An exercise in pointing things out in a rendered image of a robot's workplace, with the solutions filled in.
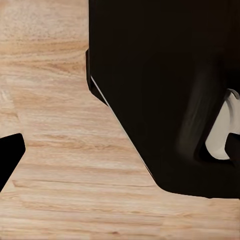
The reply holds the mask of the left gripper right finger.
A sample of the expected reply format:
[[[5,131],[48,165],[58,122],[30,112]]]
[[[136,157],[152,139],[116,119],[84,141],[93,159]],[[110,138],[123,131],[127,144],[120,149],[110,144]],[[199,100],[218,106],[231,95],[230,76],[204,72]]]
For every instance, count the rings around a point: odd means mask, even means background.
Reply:
[[[240,172],[240,134],[229,133],[224,150]]]

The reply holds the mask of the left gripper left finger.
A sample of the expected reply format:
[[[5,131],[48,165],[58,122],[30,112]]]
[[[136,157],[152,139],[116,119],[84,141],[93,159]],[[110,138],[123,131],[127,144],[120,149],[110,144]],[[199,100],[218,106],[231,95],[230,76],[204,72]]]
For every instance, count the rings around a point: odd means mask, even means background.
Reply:
[[[0,192],[25,152],[25,142],[21,133],[0,138]]]

